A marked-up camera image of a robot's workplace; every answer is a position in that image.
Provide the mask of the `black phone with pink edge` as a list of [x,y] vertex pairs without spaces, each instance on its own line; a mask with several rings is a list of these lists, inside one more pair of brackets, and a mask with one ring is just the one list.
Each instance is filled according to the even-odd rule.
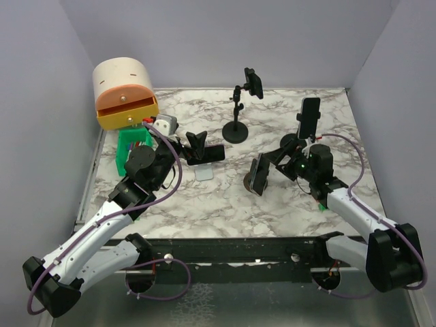
[[205,163],[211,164],[223,160],[225,160],[225,147],[223,144],[206,146],[203,159],[198,164],[195,164],[195,166]]

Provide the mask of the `short black phone stand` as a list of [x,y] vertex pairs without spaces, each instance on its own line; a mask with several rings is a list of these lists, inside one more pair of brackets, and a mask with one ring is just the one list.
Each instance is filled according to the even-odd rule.
[[290,142],[296,142],[297,144],[299,144],[299,142],[300,142],[300,141],[303,141],[303,140],[298,138],[297,133],[296,133],[296,134],[286,134],[286,135],[285,135],[284,137],[282,137],[282,139],[281,139],[280,147],[286,150],[286,147],[287,147],[287,145],[288,145]]

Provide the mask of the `silver folding phone stand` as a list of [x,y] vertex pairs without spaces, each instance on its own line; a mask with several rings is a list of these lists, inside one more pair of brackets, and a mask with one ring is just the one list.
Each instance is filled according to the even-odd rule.
[[214,178],[213,167],[211,163],[204,163],[194,167],[196,180],[199,182],[209,181]]

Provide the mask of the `black phone with white edge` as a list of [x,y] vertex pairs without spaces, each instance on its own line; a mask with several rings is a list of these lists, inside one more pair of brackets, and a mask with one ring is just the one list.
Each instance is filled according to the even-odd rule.
[[249,190],[252,193],[262,196],[268,184],[270,162],[262,157],[262,154],[254,159],[249,173]]

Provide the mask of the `brown round base phone stand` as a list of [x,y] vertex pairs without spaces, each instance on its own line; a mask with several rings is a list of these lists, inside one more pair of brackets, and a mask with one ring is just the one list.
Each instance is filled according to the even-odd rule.
[[263,159],[254,159],[248,173],[243,179],[245,189],[261,196],[268,187],[268,174],[270,164]]

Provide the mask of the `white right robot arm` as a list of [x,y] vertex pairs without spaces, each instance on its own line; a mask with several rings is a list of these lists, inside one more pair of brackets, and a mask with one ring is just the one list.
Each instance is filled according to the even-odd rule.
[[313,249],[318,265],[329,266],[335,260],[346,262],[365,272],[379,292],[397,288],[419,290],[425,286],[428,273],[417,230],[409,223],[398,224],[380,215],[360,201],[352,188],[334,175],[329,146],[291,139],[259,158],[292,181],[307,181],[311,196],[363,237],[363,243],[342,234],[322,237],[321,245]]

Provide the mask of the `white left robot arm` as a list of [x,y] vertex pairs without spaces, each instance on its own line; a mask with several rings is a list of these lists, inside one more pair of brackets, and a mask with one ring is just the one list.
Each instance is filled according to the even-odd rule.
[[29,315],[64,315],[90,287],[118,270],[180,262],[166,255],[156,257],[139,234],[129,234],[113,249],[102,250],[144,211],[174,195],[182,182],[182,160],[201,159],[205,154],[206,132],[188,133],[189,145],[159,131],[154,136],[160,141],[157,148],[139,146],[131,152],[126,175],[88,222],[52,252],[42,258],[31,256],[22,265],[30,291]]

